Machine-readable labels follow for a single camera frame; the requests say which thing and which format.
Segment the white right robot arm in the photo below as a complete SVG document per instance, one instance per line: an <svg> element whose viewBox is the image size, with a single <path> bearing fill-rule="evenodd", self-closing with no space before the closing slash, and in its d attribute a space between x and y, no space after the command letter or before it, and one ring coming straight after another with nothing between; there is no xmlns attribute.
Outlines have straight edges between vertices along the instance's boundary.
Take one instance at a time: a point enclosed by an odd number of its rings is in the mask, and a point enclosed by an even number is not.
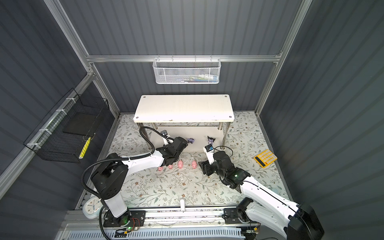
<svg viewBox="0 0 384 240"><path fill-rule="evenodd" d="M203 174L217 174L221 182L244 195L237 205L241 222L258 222L287 240L320 240L325 231L314 209L287 200L257 181L250 173L235 167L224 151L204 147L207 160L199 162Z"/></svg>

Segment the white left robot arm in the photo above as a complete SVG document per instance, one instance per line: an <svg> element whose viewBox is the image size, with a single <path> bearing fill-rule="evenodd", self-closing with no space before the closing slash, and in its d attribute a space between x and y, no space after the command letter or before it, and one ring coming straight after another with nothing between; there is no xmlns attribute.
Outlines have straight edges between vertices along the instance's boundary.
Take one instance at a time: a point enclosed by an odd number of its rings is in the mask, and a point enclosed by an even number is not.
<svg viewBox="0 0 384 240"><path fill-rule="evenodd" d="M128 215L129 209L121 195L126 177L146 169L172 165L187 146L187 140L176 137L159 148L151 145L151 152L147 154L132 157L109 155L97 162L97 168L91 174L91 182L96 188L94 195L102 200L114 218Z"/></svg>

